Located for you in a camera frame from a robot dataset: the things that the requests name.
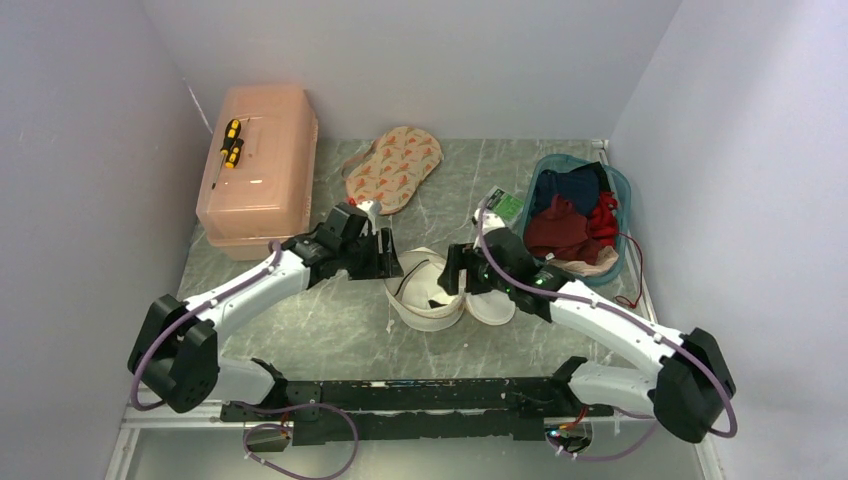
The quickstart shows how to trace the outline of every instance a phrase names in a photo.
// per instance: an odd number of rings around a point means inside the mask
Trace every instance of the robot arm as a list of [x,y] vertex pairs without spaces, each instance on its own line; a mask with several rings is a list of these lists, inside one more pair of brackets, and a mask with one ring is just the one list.
[[[686,356],[702,363],[726,397],[732,398],[736,386],[712,335],[698,328],[683,334],[649,322],[600,297],[572,275],[538,265],[521,238],[505,228],[497,215],[486,213],[479,231],[498,268],[486,258],[479,242],[451,245],[439,278],[448,294],[458,291],[459,273],[465,270],[466,292],[503,292],[522,311],[581,332],[636,367],[610,367],[571,357],[552,376],[555,388],[584,405],[650,413],[688,442],[700,442],[711,431],[724,402],[705,373]],[[497,270],[531,288],[516,288]]]
[[[224,285],[185,302],[160,297],[148,310],[129,370],[141,369],[141,380],[177,413],[207,399],[286,405],[287,381],[272,365],[227,359],[220,349],[270,306],[339,270],[346,270],[351,280],[402,276],[391,230],[374,228],[378,207],[341,203],[314,231],[277,244],[265,261]],[[177,322],[183,323],[142,365],[146,352]]]
[[[357,209],[339,204],[313,232],[277,245],[271,255],[244,274],[209,292],[178,302],[165,295],[154,302],[128,361],[131,372],[174,411],[183,413],[207,399],[241,401],[259,408],[290,403],[287,380],[261,360],[221,357],[230,335],[271,305],[346,270],[352,280],[402,276],[391,230],[373,228],[372,205]],[[712,385],[668,342],[646,335],[649,327],[674,346],[686,349],[727,386],[735,385],[715,339],[696,329],[688,335],[644,319],[628,322],[626,312],[550,266],[539,266],[521,239],[495,215],[482,226],[495,262],[524,284],[559,296],[588,299],[578,303],[516,289],[487,261],[478,245],[451,245],[439,284],[449,294],[459,288],[465,270],[465,291],[500,291],[518,308],[544,320],[577,330],[619,353],[636,369],[610,367],[572,357],[550,378],[560,400],[570,405],[611,405],[633,412],[651,412],[671,433],[699,442],[721,413],[723,404]],[[142,362],[164,332],[167,335],[148,362]]]

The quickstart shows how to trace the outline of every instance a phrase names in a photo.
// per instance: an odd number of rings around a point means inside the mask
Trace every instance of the blue basket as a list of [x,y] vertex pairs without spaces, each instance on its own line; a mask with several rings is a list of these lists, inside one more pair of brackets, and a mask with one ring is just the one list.
[[[539,160],[539,163],[536,164],[536,171],[533,172],[533,181],[530,183],[530,189],[527,191],[527,198],[524,200],[524,210],[521,212],[518,222],[516,222],[517,233],[521,235],[521,238],[524,238],[524,231],[527,230],[527,224],[530,222],[528,212],[533,205],[533,196],[536,192],[536,181],[539,179],[539,175],[545,170],[553,170],[560,173],[570,172],[588,163],[586,160],[559,153],[548,155]],[[604,170],[610,178],[610,187],[612,187],[615,198],[618,200],[618,208],[614,210],[615,218],[618,220],[618,231],[627,233],[627,220],[630,215],[630,182],[624,178],[621,172],[610,166],[604,165]],[[589,286],[603,285],[613,281],[624,267],[625,241],[626,239],[621,235],[616,236],[615,251],[618,252],[618,261],[615,262],[615,265],[607,273],[593,277],[578,276],[577,278]]]

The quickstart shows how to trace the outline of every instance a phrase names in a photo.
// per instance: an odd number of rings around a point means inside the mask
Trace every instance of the screwdriver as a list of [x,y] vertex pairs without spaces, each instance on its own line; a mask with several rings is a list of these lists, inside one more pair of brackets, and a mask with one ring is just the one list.
[[215,188],[215,185],[218,184],[218,177],[221,175],[221,165],[227,160],[227,155],[230,154],[230,150],[232,150],[236,141],[239,140],[239,133],[241,133],[241,122],[234,118],[227,123],[227,126],[224,129],[224,144],[221,145],[221,163],[218,164],[218,171],[215,173],[215,181],[212,182],[213,189]]
[[230,149],[230,155],[227,157],[227,161],[224,162],[225,167],[236,168],[238,159],[241,158],[242,147],[244,147],[244,140],[237,138],[236,143],[233,144],[233,148]]

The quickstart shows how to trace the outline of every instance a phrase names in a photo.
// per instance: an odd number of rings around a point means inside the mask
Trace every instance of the red cloth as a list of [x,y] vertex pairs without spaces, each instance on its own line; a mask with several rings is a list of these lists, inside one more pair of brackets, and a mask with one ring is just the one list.
[[591,237],[589,219],[560,195],[554,196],[551,208],[530,220],[524,231],[524,245],[536,257],[553,253],[560,260],[582,260],[590,265],[595,264],[603,248]]
[[601,192],[598,205],[589,215],[589,236],[604,247],[615,247],[618,221],[612,211],[616,208],[618,208],[618,201],[612,196],[612,192]]

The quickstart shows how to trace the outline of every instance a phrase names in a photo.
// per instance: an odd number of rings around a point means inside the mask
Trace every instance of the gray wall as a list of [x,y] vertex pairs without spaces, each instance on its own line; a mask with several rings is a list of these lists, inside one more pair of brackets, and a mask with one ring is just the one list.
[[608,138],[680,0],[143,0],[209,121],[297,82],[321,135]]
[[838,0],[686,0],[611,139],[660,318],[735,375],[730,480],[848,471],[846,24]]
[[102,478],[208,133],[134,0],[0,2],[0,58],[0,478]]

